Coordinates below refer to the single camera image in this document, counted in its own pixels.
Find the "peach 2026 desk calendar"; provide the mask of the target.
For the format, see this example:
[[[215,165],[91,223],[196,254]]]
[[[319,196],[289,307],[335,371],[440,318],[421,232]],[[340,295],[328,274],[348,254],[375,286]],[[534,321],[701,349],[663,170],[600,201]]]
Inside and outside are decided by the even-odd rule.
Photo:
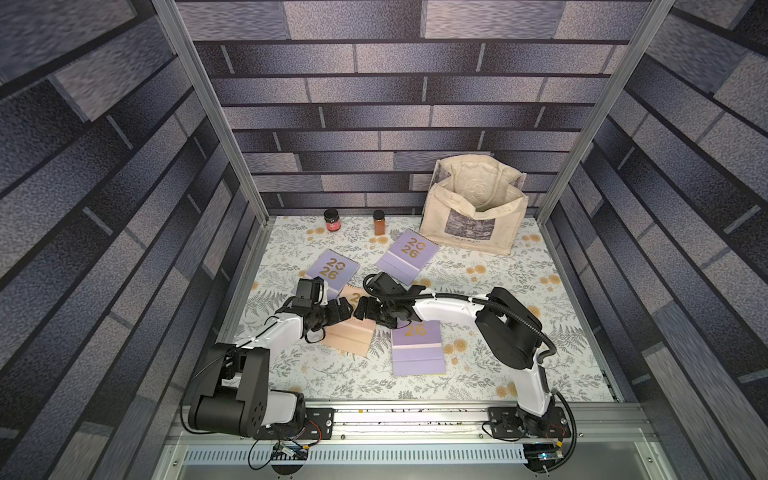
[[[350,317],[339,324],[325,329],[326,336],[321,344],[347,354],[366,358],[376,330],[376,323],[364,318]]]

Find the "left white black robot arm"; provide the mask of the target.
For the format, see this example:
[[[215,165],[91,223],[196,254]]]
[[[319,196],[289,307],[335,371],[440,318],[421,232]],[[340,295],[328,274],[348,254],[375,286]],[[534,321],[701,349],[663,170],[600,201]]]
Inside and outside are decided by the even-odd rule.
[[[270,387],[271,361],[299,340],[324,340],[327,327],[353,316],[349,300],[329,299],[326,287],[318,277],[301,279],[261,332],[240,344],[211,347],[190,379],[188,410],[181,415],[187,432],[272,438],[305,428],[304,396]]]

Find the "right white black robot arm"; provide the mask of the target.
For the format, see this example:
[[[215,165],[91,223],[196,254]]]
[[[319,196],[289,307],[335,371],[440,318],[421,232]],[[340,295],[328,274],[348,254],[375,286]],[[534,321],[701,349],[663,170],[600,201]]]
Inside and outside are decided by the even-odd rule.
[[[405,288],[386,273],[363,280],[367,304],[389,323],[437,321],[473,326],[495,359],[508,367],[517,389],[510,429],[520,437],[545,437],[557,422],[544,360],[557,353],[541,322],[509,291],[495,287],[486,296],[428,293],[423,286]]]

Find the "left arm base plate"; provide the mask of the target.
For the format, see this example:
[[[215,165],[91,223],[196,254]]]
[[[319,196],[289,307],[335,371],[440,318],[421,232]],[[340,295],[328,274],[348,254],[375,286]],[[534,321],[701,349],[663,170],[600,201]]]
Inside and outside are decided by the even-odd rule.
[[[336,410],[333,408],[300,408],[287,423],[262,426],[255,439],[323,441],[332,438]]]

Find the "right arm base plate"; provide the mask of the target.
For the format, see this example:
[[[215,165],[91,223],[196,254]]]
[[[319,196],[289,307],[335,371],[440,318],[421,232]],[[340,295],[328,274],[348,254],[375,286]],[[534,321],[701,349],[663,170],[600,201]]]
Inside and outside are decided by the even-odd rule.
[[[489,407],[487,427],[497,439],[557,439],[572,437],[572,429],[566,412],[561,407],[551,407],[542,417],[518,407]]]

